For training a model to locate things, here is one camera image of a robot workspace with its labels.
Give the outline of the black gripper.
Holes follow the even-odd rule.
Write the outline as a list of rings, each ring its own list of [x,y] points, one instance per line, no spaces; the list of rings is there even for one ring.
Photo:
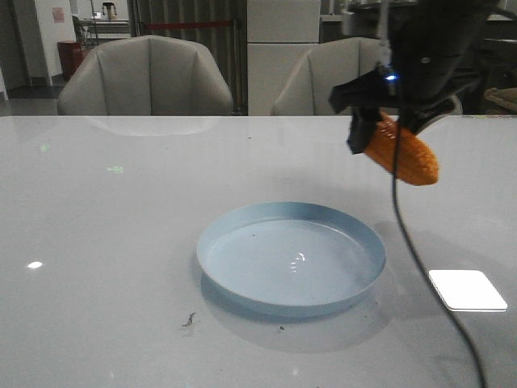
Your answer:
[[[495,1],[418,1],[401,15],[381,2],[376,67],[330,92],[335,112],[353,107],[350,151],[366,150],[382,121],[379,108],[402,112],[401,126],[412,134],[454,115],[452,95],[477,81],[474,71],[460,70],[460,63],[496,8]]]

